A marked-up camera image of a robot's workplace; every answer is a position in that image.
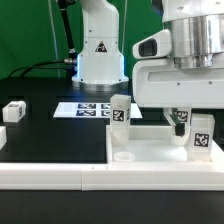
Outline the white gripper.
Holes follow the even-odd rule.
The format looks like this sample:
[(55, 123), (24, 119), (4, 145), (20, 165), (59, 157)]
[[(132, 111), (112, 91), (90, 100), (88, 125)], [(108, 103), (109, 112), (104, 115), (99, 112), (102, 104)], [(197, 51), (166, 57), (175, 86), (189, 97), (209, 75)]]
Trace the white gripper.
[(164, 108), (173, 135), (183, 137), (185, 125), (176, 108), (224, 108), (224, 52), (213, 56), (207, 68), (176, 69), (171, 53), (171, 33), (162, 30), (137, 42), (133, 56), (133, 97), (140, 107)]

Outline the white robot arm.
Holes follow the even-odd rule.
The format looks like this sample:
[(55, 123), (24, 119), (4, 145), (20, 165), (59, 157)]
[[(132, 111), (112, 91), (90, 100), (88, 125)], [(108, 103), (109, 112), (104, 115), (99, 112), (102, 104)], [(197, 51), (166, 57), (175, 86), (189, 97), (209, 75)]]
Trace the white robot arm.
[(163, 28), (133, 48), (124, 76), (119, 14), (107, 0), (80, 0), (84, 46), (73, 81), (85, 88), (131, 81), (141, 107), (224, 109), (224, 0), (160, 0)]

